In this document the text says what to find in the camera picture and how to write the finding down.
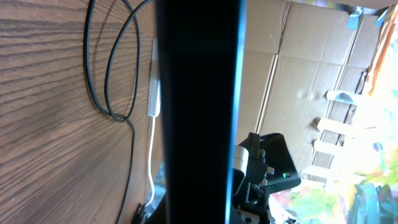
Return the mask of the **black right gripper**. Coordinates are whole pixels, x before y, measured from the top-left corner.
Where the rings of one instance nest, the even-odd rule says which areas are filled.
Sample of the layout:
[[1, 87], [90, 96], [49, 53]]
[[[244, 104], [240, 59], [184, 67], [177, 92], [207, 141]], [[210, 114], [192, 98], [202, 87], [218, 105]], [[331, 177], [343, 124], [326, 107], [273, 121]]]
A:
[[233, 210], [241, 223], [274, 222], [266, 190], [268, 168], [263, 149], [257, 158], [249, 158], [249, 153], [246, 152], [244, 160], [238, 161], [238, 168], [234, 170]]

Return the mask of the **blue-screen Galaxy smartphone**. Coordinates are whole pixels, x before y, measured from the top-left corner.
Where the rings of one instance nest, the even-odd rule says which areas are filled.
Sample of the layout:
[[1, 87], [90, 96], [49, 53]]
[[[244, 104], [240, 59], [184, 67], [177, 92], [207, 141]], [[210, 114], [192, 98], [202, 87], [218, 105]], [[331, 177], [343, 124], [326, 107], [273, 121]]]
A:
[[167, 223], [228, 223], [246, 2], [157, 1]]

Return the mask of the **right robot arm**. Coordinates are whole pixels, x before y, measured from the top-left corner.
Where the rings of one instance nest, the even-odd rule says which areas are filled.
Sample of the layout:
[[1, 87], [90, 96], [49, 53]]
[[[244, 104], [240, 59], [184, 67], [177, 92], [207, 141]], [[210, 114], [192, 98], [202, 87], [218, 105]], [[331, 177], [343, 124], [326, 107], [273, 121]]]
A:
[[270, 195], [300, 184], [284, 135], [249, 133], [235, 148], [230, 222], [275, 223]]

